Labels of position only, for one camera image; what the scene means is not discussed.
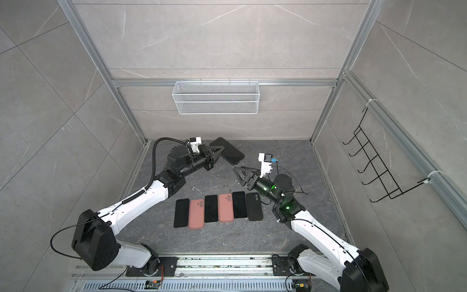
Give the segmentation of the small circuit board right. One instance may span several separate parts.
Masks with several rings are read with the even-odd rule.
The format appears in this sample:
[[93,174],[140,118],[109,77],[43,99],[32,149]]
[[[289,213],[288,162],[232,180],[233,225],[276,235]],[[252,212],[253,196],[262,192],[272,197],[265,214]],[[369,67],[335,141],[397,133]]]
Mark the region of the small circuit board right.
[[293,281],[291,288],[293,292],[310,292],[312,285],[307,281]]

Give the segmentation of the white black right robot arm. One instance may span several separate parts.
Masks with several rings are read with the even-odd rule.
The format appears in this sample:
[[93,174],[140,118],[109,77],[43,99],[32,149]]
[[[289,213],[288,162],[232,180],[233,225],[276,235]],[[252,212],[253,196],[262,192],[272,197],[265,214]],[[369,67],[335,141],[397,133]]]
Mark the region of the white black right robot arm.
[[233,169],[240,184],[269,198],[277,221],[306,238],[320,253],[299,245],[288,254],[297,274],[310,273],[341,292],[387,292],[389,283],[378,256],[370,249],[360,250],[319,223],[295,198],[293,180],[278,174],[274,181],[249,167]]

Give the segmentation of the small circuit board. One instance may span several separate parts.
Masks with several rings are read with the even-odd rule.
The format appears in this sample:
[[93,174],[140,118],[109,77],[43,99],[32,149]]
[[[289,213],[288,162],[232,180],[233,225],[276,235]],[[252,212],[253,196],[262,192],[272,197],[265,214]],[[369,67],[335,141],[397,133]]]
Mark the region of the small circuit board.
[[310,292],[312,285],[307,281],[293,281],[291,288],[293,292]]
[[145,290],[158,290],[162,286],[161,280],[150,280],[146,281],[144,285]]

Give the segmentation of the black phone case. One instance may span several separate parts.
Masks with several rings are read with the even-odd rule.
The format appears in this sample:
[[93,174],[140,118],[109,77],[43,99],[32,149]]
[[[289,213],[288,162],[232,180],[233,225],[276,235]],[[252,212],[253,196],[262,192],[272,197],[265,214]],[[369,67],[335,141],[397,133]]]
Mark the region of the black phone case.
[[246,207],[249,221],[262,221],[263,210],[259,193],[246,194]]

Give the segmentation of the pink phone case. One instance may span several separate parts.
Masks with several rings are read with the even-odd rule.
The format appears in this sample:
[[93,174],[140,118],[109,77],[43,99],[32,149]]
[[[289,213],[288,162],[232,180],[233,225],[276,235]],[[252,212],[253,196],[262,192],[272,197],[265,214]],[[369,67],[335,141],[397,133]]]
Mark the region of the pink phone case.
[[192,200],[189,205],[189,229],[204,227],[204,200]]

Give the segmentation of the small circuit board left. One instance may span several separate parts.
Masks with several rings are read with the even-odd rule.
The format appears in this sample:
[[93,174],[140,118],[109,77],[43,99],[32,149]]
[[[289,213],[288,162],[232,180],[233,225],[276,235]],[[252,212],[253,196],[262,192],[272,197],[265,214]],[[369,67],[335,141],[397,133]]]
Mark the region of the small circuit board left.
[[150,280],[146,281],[144,285],[145,290],[158,290],[162,286],[161,280]]

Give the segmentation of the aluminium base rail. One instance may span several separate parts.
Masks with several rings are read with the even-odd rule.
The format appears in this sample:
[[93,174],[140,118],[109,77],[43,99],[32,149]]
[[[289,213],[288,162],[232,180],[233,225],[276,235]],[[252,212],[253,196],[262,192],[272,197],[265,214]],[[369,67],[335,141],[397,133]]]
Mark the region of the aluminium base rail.
[[[293,281],[307,281],[311,292],[336,289],[313,274],[293,274],[284,254],[163,255],[163,271],[147,277],[124,265],[101,271],[71,268],[66,292],[292,292]],[[161,280],[158,290],[146,281]]]

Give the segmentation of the black pad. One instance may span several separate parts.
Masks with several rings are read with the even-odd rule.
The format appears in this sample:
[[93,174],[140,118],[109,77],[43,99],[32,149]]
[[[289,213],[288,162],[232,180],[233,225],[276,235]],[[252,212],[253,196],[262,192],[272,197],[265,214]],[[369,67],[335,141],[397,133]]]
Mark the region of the black pad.
[[233,216],[235,219],[245,219],[248,217],[246,206],[246,194],[244,192],[233,192]]
[[210,146],[224,147],[224,150],[221,152],[221,156],[231,165],[237,165],[245,158],[244,153],[223,137],[218,137],[216,140],[212,141]]

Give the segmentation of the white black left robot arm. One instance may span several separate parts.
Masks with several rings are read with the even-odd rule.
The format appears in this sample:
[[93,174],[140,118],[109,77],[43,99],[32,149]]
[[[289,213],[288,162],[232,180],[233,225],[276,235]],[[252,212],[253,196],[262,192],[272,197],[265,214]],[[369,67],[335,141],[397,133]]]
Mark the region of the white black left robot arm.
[[121,242],[116,236],[149,208],[176,194],[185,185],[186,176],[201,168],[212,169],[223,150],[222,146],[204,144],[174,147],[163,170],[152,175],[148,186],[98,212],[88,209],[81,213],[71,248],[94,271],[109,265],[126,265],[153,276],[160,270],[157,252],[143,243]]

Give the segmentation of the black phone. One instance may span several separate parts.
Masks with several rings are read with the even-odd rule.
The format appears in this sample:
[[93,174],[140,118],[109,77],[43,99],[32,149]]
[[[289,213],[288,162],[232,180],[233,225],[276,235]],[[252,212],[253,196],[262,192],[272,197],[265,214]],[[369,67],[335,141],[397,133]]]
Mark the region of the black phone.
[[204,222],[218,221],[218,195],[207,195],[204,198]]
[[190,200],[180,199],[176,201],[175,205],[175,216],[174,216],[174,228],[184,228],[189,224],[189,208]]

